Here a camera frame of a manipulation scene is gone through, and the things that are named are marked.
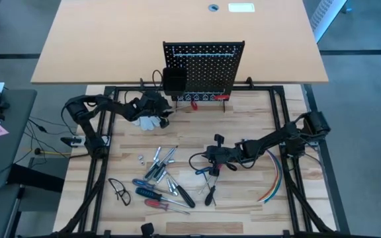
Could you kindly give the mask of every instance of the gray carpet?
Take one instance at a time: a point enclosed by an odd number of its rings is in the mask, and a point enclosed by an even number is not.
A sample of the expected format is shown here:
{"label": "gray carpet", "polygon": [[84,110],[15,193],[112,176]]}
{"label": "gray carpet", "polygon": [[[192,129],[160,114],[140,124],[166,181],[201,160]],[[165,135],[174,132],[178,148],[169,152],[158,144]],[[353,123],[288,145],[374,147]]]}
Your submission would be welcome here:
{"label": "gray carpet", "polygon": [[[319,49],[381,49],[381,1],[350,4],[353,11],[337,16]],[[323,56],[323,62],[330,82],[313,91],[332,128],[327,143],[349,227],[381,236],[381,56]]]}
{"label": "gray carpet", "polygon": [[[60,0],[2,0],[0,3],[0,54],[38,54],[41,52],[45,39],[55,17]],[[55,123],[62,123],[60,111],[64,103],[71,97],[85,93],[85,85],[32,85],[30,83],[37,59],[0,59],[0,81],[6,83],[9,89],[35,89],[38,92],[32,116],[43,118]],[[69,116],[67,123],[75,125]],[[53,126],[35,120],[44,126],[48,132],[66,132],[63,126]],[[71,149],[60,141],[60,136],[51,136],[38,132],[38,139],[45,141],[57,151],[69,153]],[[43,145],[45,150],[51,148]],[[16,160],[30,150],[30,138],[22,138]],[[31,156],[19,164],[26,166]],[[58,159],[56,155],[47,156]],[[52,232],[56,217],[56,208],[60,195],[45,196],[45,202],[37,196],[36,200],[28,199],[29,206],[42,208],[44,212],[23,212],[17,234],[22,236],[47,235]]]}

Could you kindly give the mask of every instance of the wooden workbench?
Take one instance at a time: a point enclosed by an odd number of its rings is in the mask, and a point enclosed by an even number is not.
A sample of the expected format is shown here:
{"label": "wooden workbench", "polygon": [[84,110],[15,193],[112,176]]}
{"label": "wooden workbench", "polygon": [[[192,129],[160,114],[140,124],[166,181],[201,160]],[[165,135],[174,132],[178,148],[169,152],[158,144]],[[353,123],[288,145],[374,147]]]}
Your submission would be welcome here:
{"label": "wooden workbench", "polygon": [[[229,3],[255,11],[231,12]],[[63,0],[32,83],[151,81],[165,67],[164,41],[243,40],[236,82],[328,81],[302,0]]]}
{"label": "wooden workbench", "polygon": [[[284,88],[290,117],[293,120],[306,111],[306,105],[299,85],[285,85]],[[102,93],[103,89],[104,86],[88,86],[87,94]],[[129,92],[128,100],[133,96],[140,97],[140,94]],[[97,118],[92,121],[95,128]],[[266,235],[281,234],[284,229],[292,231],[284,181],[271,201],[266,204],[256,202],[271,187],[275,179],[274,166],[267,155],[261,156],[252,169],[247,170],[238,166],[236,172],[222,170],[214,195],[217,206],[209,207],[204,205],[208,189],[198,195],[199,188],[204,184],[204,178],[202,175],[195,175],[188,164],[192,154],[203,152],[207,145],[215,145],[214,134],[223,135],[224,146],[232,147],[235,142],[243,138],[258,139],[273,132],[275,127],[268,92],[234,91],[230,101],[226,103],[226,113],[223,113],[223,108],[218,102],[206,102],[206,104],[199,103],[197,111],[193,111],[191,107],[178,109],[169,119],[171,122],[167,128],[143,132],[121,116],[116,117],[107,178],[112,177],[123,182],[132,195],[132,202],[125,207],[121,201],[116,200],[113,189],[106,181],[99,234],[110,229],[112,234],[140,235],[140,226],[148,222],[154,224],[155,232],[159,234]],[[144,198],[134,193],[135,186],[131,183],[132,179],[143,177],[151,165],[158,146],[164,148],[160,153],[160,156],[164,156],[168,147],[176,145],[179,146],[174,155],[176,163],[168,165],[167,169],[195,200],[196,208],[187,209],[174,204],[172,206],[188,210],[191,213],[189,216],[144,206]],[[276,147],[271,151],[278,156]],[[308,148],[307,152],[317,157]],[[84,148],[73,149],[74,155],[82,153],[86,153]],[[145,166],[138,161],[138,155],[144,156]],[[206,159],[201,157],[195,157],[193,163],[198,167],[209,165]],[[82,203],[89,164],[90,157],[70,161],[54,231],[60,230]],[[335,229],[321,168],[316,161],[305,157],[300,159],[300,166],[308,202],[326,225]],[[167,188],[165,180],[160,186]],[[166,195],[166,197],[183,202],[180,196]],[[299,203],[296,202],[296,205],[300,224],[303,224]],[[87,230],[90,229],[90,218],[91,216],[88,219]]]}

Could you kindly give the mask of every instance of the glove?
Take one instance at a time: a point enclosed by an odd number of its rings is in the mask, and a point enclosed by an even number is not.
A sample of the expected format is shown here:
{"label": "glove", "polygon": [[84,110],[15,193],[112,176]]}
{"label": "glove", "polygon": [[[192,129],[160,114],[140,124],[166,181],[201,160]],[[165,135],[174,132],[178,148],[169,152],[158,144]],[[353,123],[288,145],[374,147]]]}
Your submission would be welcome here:
{"label": "glove", "polygon": [[153,130],[155,127],[159,127],[161,119],[157,116],[141,116],[136,121],[133,121],[133,125],[140,126],[144,131]]}

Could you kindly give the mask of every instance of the red clip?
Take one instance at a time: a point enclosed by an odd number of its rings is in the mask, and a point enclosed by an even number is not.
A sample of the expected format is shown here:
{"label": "red clip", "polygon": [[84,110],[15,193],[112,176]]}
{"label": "red clip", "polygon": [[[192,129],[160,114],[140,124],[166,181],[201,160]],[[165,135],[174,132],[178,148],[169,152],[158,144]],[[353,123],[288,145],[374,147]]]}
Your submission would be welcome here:
{"label": "red clip", "polygon": [[195,101],[191,101],[190,105],[192,106],[193,110],[198,110],[198,105],[196,104]]}
{"label": "red clip", "polygon": [[226,99],[229,99],[229,98],[230,98],[229,95],[218,95],[218,96],[214,97],[214,100],[226,100]]}

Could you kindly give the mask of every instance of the white label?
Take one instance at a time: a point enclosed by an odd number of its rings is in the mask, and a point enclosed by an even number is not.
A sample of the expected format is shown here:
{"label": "white label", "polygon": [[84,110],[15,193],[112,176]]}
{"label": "white label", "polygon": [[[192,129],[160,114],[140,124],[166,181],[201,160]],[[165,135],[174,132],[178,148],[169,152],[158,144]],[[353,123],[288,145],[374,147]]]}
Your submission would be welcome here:
{"label": "white label", "polygon": [[229,3],[229,12],[232,13],[254,13],[253,3]]}

